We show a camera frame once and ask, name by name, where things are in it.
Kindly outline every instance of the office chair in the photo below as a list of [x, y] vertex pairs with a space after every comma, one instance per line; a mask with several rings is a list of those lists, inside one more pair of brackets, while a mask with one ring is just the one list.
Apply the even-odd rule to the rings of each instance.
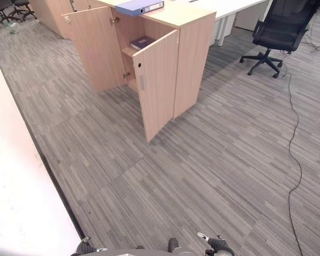
[[258, 60], [248, 75], [251, 76], [255, 68], [266, 63], [276, 71], [273, 78], [277, 78], [279, 70], [273, 62], [278, 62], [277, 66], [282, 67], [283, 60], [269, 57], [271, 50], [283, 50], [288, 54], [295, 51], [319, 6], [320, 0], [273, 0], [265, 21], [258, 21], [252, 33], [253, 43], [266, 47], [267, 51], [240, 59], [240, 63], [244, 59]]
[[30, 3], [28, 0], [11, 0], [11, 1], [16, 7], [25, 6], [27, 10], [17, 9], [16, 7], [14, 7], [14, 11], [11, 12], [10, 15], [20, 14], [22, 15], [23, 21], [25, 21], [26, 17], [29, 15], [32, 15], [35, 19], [37, 19], [37, 17], [34, 15], [34, 11], [32, 11], [28, 6]]
[[10, 22], [11, 20], [18, 20], [21, 21], [20, 19], [13, 17], [11, 15], [6, 15], [6, 13], [4, 12], [4, 10], [8, 7], [10, 7], [12, 5], [11, 0], [0, 0], [0, 24], [4, 22], [4, 20], [6, 20], [7, 22]]

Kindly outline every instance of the book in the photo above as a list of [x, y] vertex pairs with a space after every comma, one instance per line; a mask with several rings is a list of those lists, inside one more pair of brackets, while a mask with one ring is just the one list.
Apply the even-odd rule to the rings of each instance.
[[165, 6], [163, 0], [132, 0], [115, 6], [115, 11], [132, 17], [151, 12]]
[[130, 46], [133, 47], [134, 49], [140, 50], [150, 45], [153, 42], [155, 42], [153, 38], [150, 38], [148, 36], [142, 36], [134, 41], [131, 41]]

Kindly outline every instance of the cabinet top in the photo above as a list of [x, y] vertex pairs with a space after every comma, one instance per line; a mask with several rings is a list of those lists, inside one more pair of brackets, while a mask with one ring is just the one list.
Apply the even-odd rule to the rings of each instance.
[[[114, 7], [130, 0], [96, 0], [102, 4]], [[141, 15], [145, 19], [154, 20], [174, 28], [180, 28], [192, 21], [216, 13], [214, 10], [204, 9], [188, 3], [165, 0], [161, 9]]]

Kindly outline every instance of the white desk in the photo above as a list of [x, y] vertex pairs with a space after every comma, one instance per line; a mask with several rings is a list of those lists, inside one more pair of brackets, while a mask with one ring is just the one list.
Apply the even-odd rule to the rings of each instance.
[[224, 37], [231, 32], [236, 14], [236, 27], [253, 30], [257, 21], [266, 17], [273, 0], [197, 0], [191, 3], [189, 0], [177, 1], [215, 10], [217, 13], [211, 45], [215, 43], [215, 40], [218, 40], [217, 45], [222, 46]]

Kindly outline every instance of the gray carpet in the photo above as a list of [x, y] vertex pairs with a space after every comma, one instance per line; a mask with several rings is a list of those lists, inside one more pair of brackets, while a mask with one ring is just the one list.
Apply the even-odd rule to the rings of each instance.
[[[320, 44], [320, 13], [313, 39]], [[297, 122], [289, 77], [273, 79], [266, 65], [248, 76], [254, 62], [238, 62], [260, 50], [237, 28], [211, 47], [197, 104], [148, 144], [137, 94], [126, 86], [95, 94], [71, 41], [31, 18], [17, 34], [0, 29], [14, 96], [85, 234], [110, 249], [165, 250], [176, 237], [201, 255], [202, 231], [223, 235], [237, 255], [299, 255], [287, 204], [299, 178], [288, 152]], [[312, 50], [301, 44], [284, 62], [300, 114], [293, 221], [305, 255], [320, 256], [320, 52]]]

